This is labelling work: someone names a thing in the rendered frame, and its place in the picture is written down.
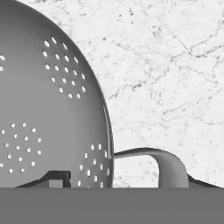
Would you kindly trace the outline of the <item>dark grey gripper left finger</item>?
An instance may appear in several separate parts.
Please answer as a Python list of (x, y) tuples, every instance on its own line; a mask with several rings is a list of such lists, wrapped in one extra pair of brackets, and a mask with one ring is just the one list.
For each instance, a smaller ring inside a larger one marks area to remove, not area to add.
[(71, 172), (70, 171), (48, 171), (42, 178), (33, 180), (32, 182), (19, 185), (18, 188), (50, 188), (51, 181), (60, 181), (62, 188), (70, 188)]

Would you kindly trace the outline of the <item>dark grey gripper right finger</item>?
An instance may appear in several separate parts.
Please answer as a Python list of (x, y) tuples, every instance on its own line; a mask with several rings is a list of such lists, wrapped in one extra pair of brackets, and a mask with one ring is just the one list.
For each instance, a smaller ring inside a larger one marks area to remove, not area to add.
[(188, 176), (188, 180), (189, 180), (190, 188), (199, 188), (199, 187), (217, 188), (217, 185), (212, 185), (207, 182), (197, 180), (197, 179), (193, 178), (191, 175)]

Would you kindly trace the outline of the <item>grey metal colander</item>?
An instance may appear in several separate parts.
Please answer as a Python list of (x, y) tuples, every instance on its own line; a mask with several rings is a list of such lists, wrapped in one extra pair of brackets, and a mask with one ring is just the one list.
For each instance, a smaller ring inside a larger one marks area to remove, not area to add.
[(149, 155), (161, 188), (187, 188), (186, 168), (164, 150), (116, 153), (107, 104), (77, 45), (49, 18), (0, 0), (0, 188), (48, 171), (70, 171), (71, 187), (112, 186), (117, 158)]

